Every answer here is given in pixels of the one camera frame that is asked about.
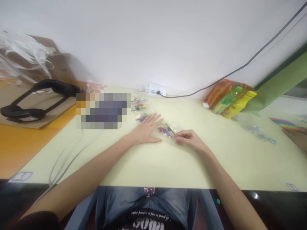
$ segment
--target juice bottle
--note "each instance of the juice bottle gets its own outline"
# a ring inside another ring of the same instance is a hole
[[[222,99],[213,107],[212,112],[215,114],[221,114],[232,102],[234,102],[238,92],[241,90],[242,88],[237,86],[234,90],[226,93]]]
[[[238,112],[240,112],[246,106],[247,102],[256,96],[257,93],[248,91],[241,99],[232,103],[224,112],[223,115],[226,118],[232,118]]]

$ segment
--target white plastic bag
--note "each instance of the white plastic bag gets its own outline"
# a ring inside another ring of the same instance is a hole
[[[18,76],[22,76],[35,84],[37,83],[36,81],[19,71],[19,69],[34,70],[42,68],[46,75],[51,79],[51,74],[46,67],[46,62],[49,61],[46,59],[48,55],[52,55],[55,52],[53,47],[45,47],[26,34],[0,31],[0,49],[5,50],[5,55],[0,54],[0,69],[3,69],[9,74],[2,74],[0,77],[17,78]],[[18,63],[13,62],[8,58],[8,54],[11,52],[16,52],[34,66],[32,68],[25,68]]]

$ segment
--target hand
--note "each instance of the hand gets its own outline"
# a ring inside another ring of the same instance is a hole
[[[183,130],[175,134],[176,144],[187,144],[192,149],[199,153],[211,153],[211,150],[205,143],[199,138],[194,130]]]
[[[284,128],[282,131],[301,149],[307,152],[307,134],[306,129],[301,128],[302,132]]]
[[[157,113],[149,115],[142,121],[131,133],[128,134],[129,138],[134,144],[144,144],[144,143],[157,143],[161,142],[160,138],[153,138],[151,134],[154,130],[158,128],[163,121],[163,119],[155,122],[161,115]]]

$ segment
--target orange table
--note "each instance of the orange table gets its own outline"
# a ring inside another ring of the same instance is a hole
[[[0,179],[10,179],[75,116],[76,105],[42,129],[0,124]]]

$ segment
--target black headphones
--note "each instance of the black headphones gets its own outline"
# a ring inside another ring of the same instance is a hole
[[[22,109],[17,105],[31,93],[46,88],[52,88],[55,93],[62,94],[64,97],[46,110]],[[12,104],[1,108],[0,112],[3,116],[7,117],[7,120],[18,123],[41,120],[46,116],[46,113],[50,112],[51,110],[62,104],[69,97],[76,97],[77,93],[80,93],[80,88],[75,85],[63,83],[58,80],[45,79],[40,81],[39,83],[36,83],[29,91],[17,98]]]

